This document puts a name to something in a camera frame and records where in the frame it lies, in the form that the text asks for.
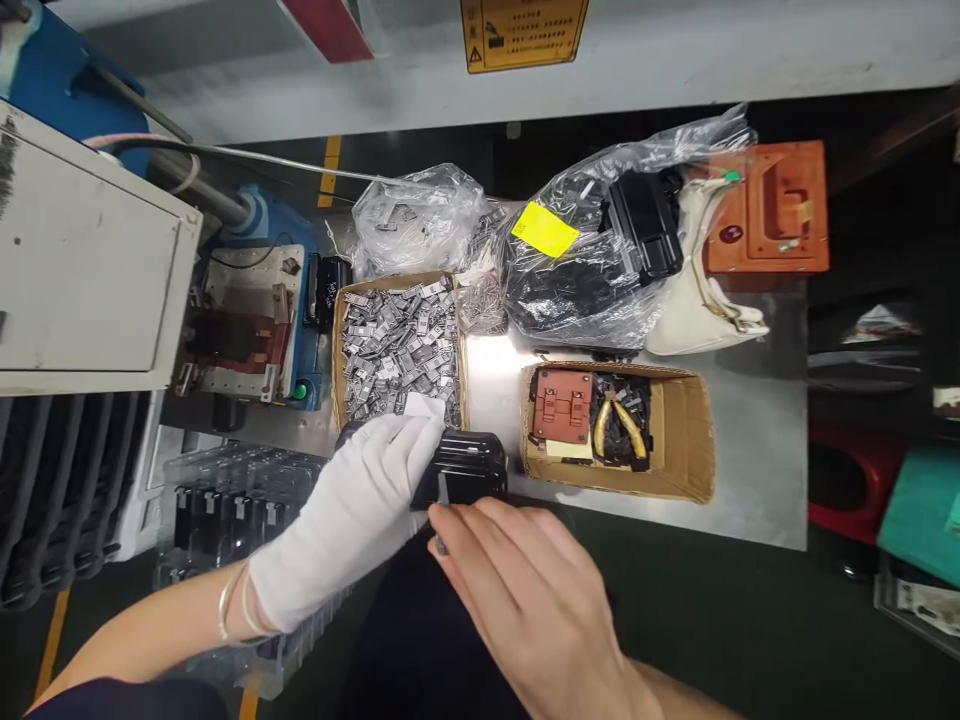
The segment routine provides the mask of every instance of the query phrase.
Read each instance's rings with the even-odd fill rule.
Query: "hand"
[[[434,505],[433,553],[534,718],[662,718],[620,652],[600,571],[546,510]]]
[[[334,454],[300,516],[250,558],[264,620],[292,632],[416,534],[426,517],[410,502],[442,434],[439,420],[385,415]]]

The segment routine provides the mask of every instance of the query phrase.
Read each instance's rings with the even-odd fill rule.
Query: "metal table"
[[[470,427],[496,433],[510,456],[510,490],[541,500],[638,520],[803,550],[807,536],[806,294],[797,283],[772,294],[735,294],[763,310],[772,330],[714,353],[634,362],[700,373],[710,391],[716,434],[716,494],[708,505],[577,489],[520,474],[520,372],[543,358],[580,360],[511,327],[502,337],[468,337]],[[209,432],[210,399],[170,398],[163,422]],[[329,456],[336,440],[331,403],[316,413],[251,406],[237,439]]]

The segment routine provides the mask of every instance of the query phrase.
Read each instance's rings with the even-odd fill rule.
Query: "yellow-handled pliers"
[[[597,455],[606,457],[604,455],[604,441],[607,436],[607,424],[610,422],[611,409],[615,408],[617,417],[620,418],[620,422],[623,423],[623,427],[630,436],[630,443],[633,445],[633,454],[641,460],[646,459],[647,446],[643,442],[643,433],[640,432],[639,426],[637,426],[637,423],[630,417],[630,413],[627,412],[626,408],[617,400],[617,394],[613,392],[613,390],[607,390],[604,394],[607,399],[604,400],[603,407],[600,408],[600,413],[597,415],[597,424],[593,427],[593,447],[596,449]]]

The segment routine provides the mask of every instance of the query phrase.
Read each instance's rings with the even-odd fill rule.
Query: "wrist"
[[[224,587],[228,597],[223,630],[229,640],[246,642],[278,634],[277,629],[264,617],[246,562],[236,566],[233,577],[227,583],[228,586]]]

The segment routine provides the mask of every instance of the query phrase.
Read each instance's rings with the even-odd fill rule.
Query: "warning sign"
[[[470,73],[572,62],[588,0],[461,0]]]

